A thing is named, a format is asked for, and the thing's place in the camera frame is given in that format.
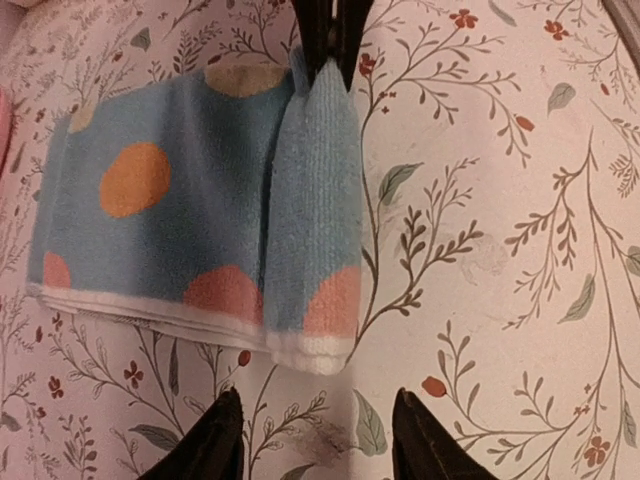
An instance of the floral wallpaper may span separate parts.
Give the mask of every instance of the floral wallpaper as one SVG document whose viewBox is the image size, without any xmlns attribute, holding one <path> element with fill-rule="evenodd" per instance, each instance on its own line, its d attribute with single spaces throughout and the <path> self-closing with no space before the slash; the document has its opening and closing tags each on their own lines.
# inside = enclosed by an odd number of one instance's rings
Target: floral wallpaper
<svg viewBox="0 0 640 480">
<path fill-rule="evenodd" d="M 0 478 L 137 478 L 221 391 L 246 478 L 392 477 L 416 391 L 501 479 L 640 470 L 640 81 L 598 0 L 378 0 L 354 84 L 363 304 L 331 378 L 25 296 L 56 119 L 230 62 L 286 63 L 285 0 L 48 0 L 0 60 Z"/>
</svg>

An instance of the blue towel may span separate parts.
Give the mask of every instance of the blue towel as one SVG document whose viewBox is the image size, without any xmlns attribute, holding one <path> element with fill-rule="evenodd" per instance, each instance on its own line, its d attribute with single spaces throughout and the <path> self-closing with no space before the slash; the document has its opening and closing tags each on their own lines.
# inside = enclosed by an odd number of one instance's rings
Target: blue towel
<svg viewBox="0 0 640 480">
<path fill-rule="evenodd" d="M 333 374 L 359 307 L 357 115 L 334 62 L 211 66 L 86 105 L 49 147 L 30 294 Z"/>
</svg>

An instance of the orange polka dot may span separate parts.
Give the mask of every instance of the orange polka dot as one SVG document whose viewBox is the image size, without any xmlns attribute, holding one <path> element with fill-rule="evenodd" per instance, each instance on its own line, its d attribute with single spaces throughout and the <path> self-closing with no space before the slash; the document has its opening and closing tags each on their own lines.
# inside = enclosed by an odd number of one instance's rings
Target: orange polka dot
<svg viewBox="0 0 640 480">
<path fill-rule="evenodd" d="M 169 191 L 171 165 L 153 143 L 124 148 L 100 183 L 100 205 L 115 218 L 140 213 L 156 205 Z"/>
<path fill-rule="evenodd" d="M 42 283 L 47 287 L 71 288 L 71 272 L 64 258 L 51 252 L 45 254 Z"/>
<path fill-rule="evenodd" d="M 248 323 L 262 325 L 262 294 L 235 265 L 198 275 L 189 284 L 183 301 L 202 310 L 223 312 Z"/>
<path fill-rule="evenodd" d="M 327 278 L 309 302 L 304 332 L 352 337 L 358 327 L 360 269 L 346 267 Z"/>
</svg>

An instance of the pink towel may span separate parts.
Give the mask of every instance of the pink towel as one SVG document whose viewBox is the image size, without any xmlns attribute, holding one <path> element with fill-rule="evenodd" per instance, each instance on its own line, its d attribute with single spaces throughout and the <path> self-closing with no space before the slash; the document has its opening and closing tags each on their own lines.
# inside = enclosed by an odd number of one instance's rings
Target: pink towel
<svg viewBox="0 0 640 480">
<path fill-rule="evenodd" d="M 9 147 L 11 119 L 11 99 L 4 90 L 0 89 L 0 177 L 4 171 L 4 162 Z"/>
</svg>

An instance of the pink polka dot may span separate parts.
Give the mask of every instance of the pink polka dot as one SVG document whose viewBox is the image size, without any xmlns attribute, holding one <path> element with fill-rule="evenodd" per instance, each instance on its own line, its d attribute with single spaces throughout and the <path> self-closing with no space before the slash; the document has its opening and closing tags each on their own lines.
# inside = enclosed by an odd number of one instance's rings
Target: pink polka dot
<svg viewBox="0 0 640 480">
<path fill-rule="evenodd" d="M 353 337 L 360 309 L 360 269 L 346 267 L 327 278 L 309 302 L 304 332 Z"/>
<path fill-rule="evenodd" d="M 189 284 L 183 302 L 262 325 L 262 294 L 253 280 L 235 265 L 198 275 Z"/>
<path fill-rule="evenodd" d="M 45 254 L 43 283 L 47 287 L 71 288 L 71 272 L 60 255 L 51 252 Z"/>
</svg>

